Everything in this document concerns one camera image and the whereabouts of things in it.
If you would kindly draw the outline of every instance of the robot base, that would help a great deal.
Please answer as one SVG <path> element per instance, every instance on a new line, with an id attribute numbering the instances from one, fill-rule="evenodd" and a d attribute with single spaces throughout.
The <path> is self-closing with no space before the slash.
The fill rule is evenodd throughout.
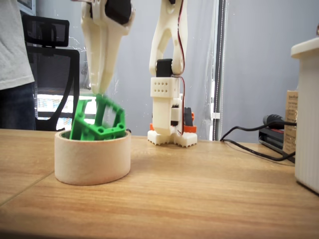
<path id="1" fill-rule="evenodd" d="M 156 133 L 155 130 L 150 130 L 148 132 L 148 141 L 155 145 L 173 143 L 187 148 L 197 144 L 197 134 L 185 132 L 183 135 L 178 133 L 173 133 L 171 135 L 161 135 Z"/>

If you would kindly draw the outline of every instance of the black cable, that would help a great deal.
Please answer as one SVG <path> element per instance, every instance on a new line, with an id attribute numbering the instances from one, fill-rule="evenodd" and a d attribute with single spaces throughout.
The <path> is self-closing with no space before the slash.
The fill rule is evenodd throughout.
<path id="1" fill-rule="evenodd" d="M 245 146 L 243 146 L 243 145 L 241 145 L 241 144 L 239 144 L 239 143 L 237 143 L 235 141 L 232 141 L 230 139 L 224 139 L 223 142 L 230 142 L 230 143 L 236 145 L 237 147 L 240 147 L 240 148 L 242 148 L 242 149 L 244 149 L 244 150 L 246 150 L 248 152 L 251 152 L 251 153 L 253 153 L 253 154 L 257 155 L 257 156 L 260 156 L 260 157 L 263 157 L 263 158 L 267 158 L 267 159 L 270 159 L 270 160 L 276 161 L 276 162 L 284 161 L 285 159 L 293 157 L 296 154 L 296 152 L 293 152 L 293 153 L 288 154 L 288 155 L 286 155 L 284 157 L 275 158 L 275 157 L 272 157 L 272 156 L 269 156 L 269 155 L 266 155 L 266 154 L 263 154 L 263 153 L 256 152 L 256 151 L 254 151 L 254 150 L 252 150 L 250 148 L 247 148 L 247 147 L 245 147 Z"/>
<path id="2" fill-rule="evenodd" d="M 287 122 L 287 121 L 272 121 L 268 124 L 265 124 L 265 125 L 262 125 L 262 126 L 259 126 L 259 127 L 256 127 L 256 128 L 244 128 L 244 127 L 240 127 L 240 126 L 235 126 L 233 128 L 231 128 L 227 133 L 224 134 L 224 136 L 222 136 L 222 138 L 220 139 L 220 141 L 223 141 L 224 138 L 229 135 L 232 131 L 234 131 L 235 129 L 240 129 L 240 130 L 243 130 L 243 131 L 248 131 L 248 132 L 251 132 L 251 131 L 256 131 L 256 130 L 260 130 L 262 128 L 267 128 L 269 126 L 272 126 L 274 124 L 281 124 L 281 125 L 288 125 L 288 126 L 297 126 L 297 123 L 292 123 L 292 122 Z"/>
<path id="3" fill-rule="evenodd" d="M 241 145 L 241 144 L 239 144 L 239 143 L 237 143 L 235 141 L 232 141 L 230 139 L 225 139 L 225 137 L 227 135 L 229 135 L 235 129 L 240 129 L 240 130 L 243 130 L 243 131 L 256 131 L 256 130 L 260 130 L 262 128 L 266 128 L 266 127 L 269 127 L 269 126 L 277 124 L 277 123 L 278 124 L 282 124 L 282 125 L 297 126 L 297 123 L 286 122 L 286 121 L 284 121 L 284 122 L 282 122 L 282 121 L 273 121 L 271 123 L 268 123 L 268 124 L 265 124 L 265 125 L 262 125 L 262 126 L 259 126 L 259 127 L 256 127 L 256 128 L 243 128 L 243 127 L 240 127 L 240 126 L 235 126 L 235 127 L 231 128 L 227 133 L 225 133 L 222 136 L 222 138 L 220 139 L 220 141 L 232 143 L 232 144 L 236 145 L 237 147 L 240 147 L 240 148 L 242 148 L 242 149 L 244 149 L 244 150 L 246 150 L 246 151 L 248 151 L 250 153 L 253 153 L 253 154 L 257 155 L 257 156 L 260 156 L 260 157 L 263 157 L 263 158 L 266 158 L 266 159 L 270 159 L 272 161 L 276 161 L 276 162 L 284 161 L 285 159 L 288 159 L 290 157 L 295 156 L 296 152 L 293 152 L 293 153 L 288 154 L 286 156 L 283 156 L 281 158 L 275 158 L 275 157 L 272 157 L 272 156 L 269 156 L 269 155 L 266 155 L 266 154 L 263 154 L 263 153 L 256 152 L 256 151 L 254 151 L 254 150 L 252 150 L 250 148 L 247 148 L 247 147 L 245 147 L 245 146 L 243 146 L 243 145 Z"/>

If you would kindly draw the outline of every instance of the white container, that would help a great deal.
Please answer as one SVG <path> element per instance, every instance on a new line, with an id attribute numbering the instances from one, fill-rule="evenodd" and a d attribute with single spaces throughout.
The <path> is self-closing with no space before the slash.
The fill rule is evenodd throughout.
<path id="1" fill-rule="evenodd" d="M 300 60 L 295 176 L 319 193 L 319 37 L 291 50 Z"/>
<path id="2" fill-rule="evenodd" d="M 72 185 L 96 185 L 118 180 L 131 168 L 131 134 L 104 141 L 70 140 L 70 131 L 55 134 L 57 180 Z"/>

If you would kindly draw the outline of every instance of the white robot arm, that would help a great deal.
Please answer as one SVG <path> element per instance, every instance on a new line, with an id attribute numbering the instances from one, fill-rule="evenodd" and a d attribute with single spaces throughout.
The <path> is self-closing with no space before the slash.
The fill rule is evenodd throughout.
<path id="1" fill-rule="evenodd" d="M 179 93 L 187 47 L 186 9 L 187 0 L 161 0 L 150 58 L 150 72 L 156 77 L 151 78 L 153 124 L 148 132 L 148 140 L 155 145 L 171 142 L 188 147 L 197 143 L 192 119 L 191 126 L 187 125 L 191 130 L 184 133 L 184 95 Z M 173 59 L 163 59 L 171 37 L 174 44 Z"/>
<path id="2" fill-rule="evenodd" d="M 81 25 L 94 94 L 104 94 L 109 86 L 121 38 L 129 34 L 134 18 L 131 0 L 82 3 Z"/>
<path id="3" fill-rule="evenodd" d="M 152 42 L 150 73 L 156 75 L 156 64 L 163 59 L 169 39 L 173 39 L 174 53 L 172 71 L 181 75 L 184 71 L 184 61 L 187 48 L 187 0 L 162 0 L 159 21 Z"/>

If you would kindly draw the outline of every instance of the wood grain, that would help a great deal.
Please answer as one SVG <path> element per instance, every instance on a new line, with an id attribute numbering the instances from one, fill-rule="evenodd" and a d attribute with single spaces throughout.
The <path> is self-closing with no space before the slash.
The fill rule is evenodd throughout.
<path id="1" fill-rule="evenodd" d="M 80 187 L 51 174 L 0 207 L 0 233 L 64 239 L 317 239 L 319 197 L 297 184 L 294 167 L 284 164 L 290 166 L 220 142 L 185 149 L 132 137 L 128 176 Z"/>
<path id="2" fill-rule="evenodd" d="M 54 170 L 54 133 L 0 129 L 0 205 Z"/>

